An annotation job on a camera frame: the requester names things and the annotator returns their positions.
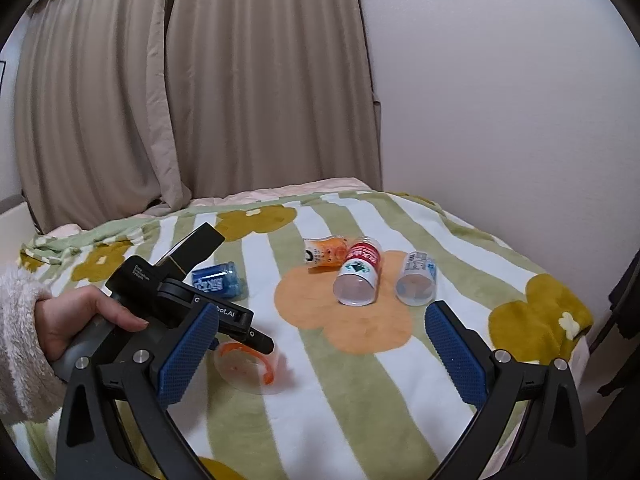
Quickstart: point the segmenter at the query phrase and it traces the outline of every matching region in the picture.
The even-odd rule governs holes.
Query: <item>screw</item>
[[[84,370],[85,368],[87,368],[89,365],[89,358],[88,357],[80,357],[78,358],[78,361],[76,361],[76,368],[78,370]]]
[[[146,350],[138,350],[135,354],[133,354],[133,360],[138,364],[146,363],[149,361],[149,352]]]
[[[558,370],[566,370],[569,367],[569,365],[566,363],[566,361],[564,359],[561,359],[561,358],[554,359],[554,366]]]
[[[506,350],[496,350],[494,352],[495,360],[499,363],[508,363],[511,361],[511,354]]]

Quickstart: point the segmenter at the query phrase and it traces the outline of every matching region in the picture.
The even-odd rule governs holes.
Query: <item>striped blanket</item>
[[[128,256],[156,262],[204,222],[226,243],[201,266],[236,263],[247,284],[238,303],[255,312],[254,325],[273,337],[284,363],[279,393],[259,396],[225,383],[209,353],[182,402],[170,407],[218,480],[411,480],[435,470],[474,410],[460,399],[424,333],[424,307],[404,306],[393,296],[407,252],[428,252],[438,267],[437,299],[491,348],[506,348],[519,360],[569,359],[591,325],[570,291],[501,240],[437,204],[383,192],[113,221],[69,238],[37,237],[23,247],[21,261],[54,294],[88,283],[104,287]],[[315,281],[301,269],[303,239],[329,235],[378,240],[384,251],[378,302],[341,306],[330,280]],[[315,296],[307,297],[307,289]],[[144,469],[160,477],[127,405],[120,409]],[[521,413],[521,407],[514,411],[505,436]],[[46,479],[54,476],[59,419],[12,431]]]

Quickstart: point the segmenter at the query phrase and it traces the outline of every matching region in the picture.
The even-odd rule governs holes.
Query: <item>blue can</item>
[[[236,298],[242,294],[242,285],[233,262],[194,270],[191,283],[198,290],[220,298]]]

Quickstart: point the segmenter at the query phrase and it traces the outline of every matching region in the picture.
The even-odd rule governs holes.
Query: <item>finger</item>
[[[125,308],[114,299],[102,293],[100,290],[95,297],[95,309],[107,321],[127,330],[139,332],[148,326],[148,321],[134,316],[128,308]]]

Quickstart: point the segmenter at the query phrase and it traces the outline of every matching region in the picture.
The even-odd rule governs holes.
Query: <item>blue gripper pad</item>
[[[427,307],[424,327],[462,400],[480,410],[487,398],[484,368],[437,303]]]
[[[163,409],[182,399],[200,361],[216,337],[219,321],[216,306],[207,304],[160,368],[158,402]]]

